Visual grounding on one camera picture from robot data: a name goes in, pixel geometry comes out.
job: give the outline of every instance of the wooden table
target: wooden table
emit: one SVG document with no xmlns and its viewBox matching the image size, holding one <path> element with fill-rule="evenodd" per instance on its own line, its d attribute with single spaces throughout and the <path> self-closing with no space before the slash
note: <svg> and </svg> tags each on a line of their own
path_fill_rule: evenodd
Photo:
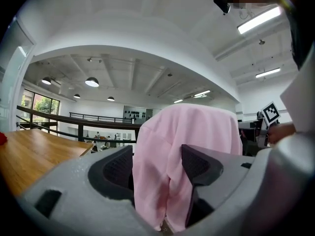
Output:
<svg viewBox="0 0 315 236">
<path fill-rule="evenodd" d="M 92 144 L 54 136 L 39 129 L 5 133 L 0 170 L 14 195 L 25 191 L 57 164 L 88 152 Z"/>
</svg>

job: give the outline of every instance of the white ceiling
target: white ceiling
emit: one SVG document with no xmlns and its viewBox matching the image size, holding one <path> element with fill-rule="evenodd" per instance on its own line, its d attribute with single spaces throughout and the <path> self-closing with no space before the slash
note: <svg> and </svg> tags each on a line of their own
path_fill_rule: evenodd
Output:
<svg viewBox="0 0 315 236">
<path fill-rule="evenodd" d="M 273 5 L 247 10 L 231 8 L 224 15 L 213 0 L 36 0 L 36 4 L 51 35 L 68 18 L 101 10 L 133 11 L 142 17 L 157 18 L 159 23 L 172 23 L 205 46 L 239 87 L 256 82 L 255 74 L 264 70 L 282 69 L 270 77 L 297 71 L 291 57 L 290 30 L 284 13 L 243 35 L 237 30 L 238 25 L 250 18 L 241 18 L 245 18 L 248 12 L 257 15 Z M 263 39 L 265 44 L 259 45 L 259 39 Z M 101 63 L 88 62 L 88 57 L 95 57 Z M 211 87 L 211 83 L 206 85 L 198 79 L 190 79 L 185 71 L 177 71 L 172 77 L 167 77 L 172 68 L 163 62 L 154 63 L 138 57 L 106 53 L 72 54 L 33 63 L 26 78 L 31 80 L 29 75 L 32 71 L 41 74 L 39 68 L 48 69 L 58 80 L 78 88 L 84 86 L 87 76 L 95 76 L 104 88 L 135 90 L 170 101 Z"/>
</svg>

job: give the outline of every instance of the black metal railing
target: black metal railing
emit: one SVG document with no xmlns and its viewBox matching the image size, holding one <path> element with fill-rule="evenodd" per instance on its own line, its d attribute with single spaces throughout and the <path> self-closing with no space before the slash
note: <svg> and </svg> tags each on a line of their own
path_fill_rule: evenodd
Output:
<svg viewBox="0 0 315 236">
<path fill-rule="evenodd" d="M 106 139 L 84 137 L 83 136 L 83 127 L 89 126 L 89 127 L 109 128 L 109 129 L 134 130 L 136 139 L 138 137 L 139 129 L 141 127 L 140 124 L 132 124 L 132 123 L 125 123 L 125 122 L 121 123 L 121 122 L 115 122 L 115 121 L 87 120 L 87 119 L 80 119 L 80 118 L 73 118 L 73 117 L 66 117 L 66 116 L 58 116 L 58 115 L 39 112 L 39 111 L 36 111 L 33 109 L 21 107 L 21 106 L 17 106 L 17 109 L 30 114 L 30 120 L 26 120 L 26 119 L 24 119 L 18 115 L 16 116 L 17 118 L 24 121 L 24 123 L 16 122 L 16 125 L 18 127 L 26 129 L 25 126 L 29 126 L 30 129 L 32 129 L 32 128 L 45 129 L 47 131 L 55 132 L 55 133 L 60 134 L 60 135 L 78 138 L 78 140 L 81 142 L 83 142 L 84 140 L 89 140 L 89 141 L 97 141 L 97 142 L 134 144 L 134 143 L 136 143 L 136 140 L 135 141 L 131 141 L 131 140 L 106 140 Z M 33 115 L 39 116 L 39 117 L 44 117 L 47 119 L 52 119 L 55 121 L 61 121 L 61 122 L 70 123 L 70 124 L 77 124 L 78 125 L 78 135 L 73 135 L 73 134 L 62 132 L 62 131 L 50 129 L 49 125 L 43 126 L 43 125 L 39 125 L 38 123 L 34 123 L 33 122 Z"/>
<path fill-rule="evenodd" d="M 130 118 L 117 118 L 117 117 L 106 117 L 106 116 L 93 116 L 86 114 L 78 114 L 70 112 L 71 118 L 78 118 L 84 120 L 93 120 L 93 121 L 108 121 L 108 122 L 118 122 L 118 123 L 132 123 Z"/>
</svg>

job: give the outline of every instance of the pink cloth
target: pink cloth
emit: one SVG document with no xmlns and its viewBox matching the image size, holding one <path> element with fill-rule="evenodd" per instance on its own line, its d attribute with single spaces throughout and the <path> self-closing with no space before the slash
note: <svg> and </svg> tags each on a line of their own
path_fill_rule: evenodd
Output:
<svg viewBox="0 0 315 236">
<path fill-rule="evenodd" d="M 192 184 L 182 166 L 182 144 L 241 155 L 236 115 L 176 104 L 141 126 L 132 169 L 135 208 L 156 230 L 165 216 L 175 231 L 185 229 Z"/>
</svg>

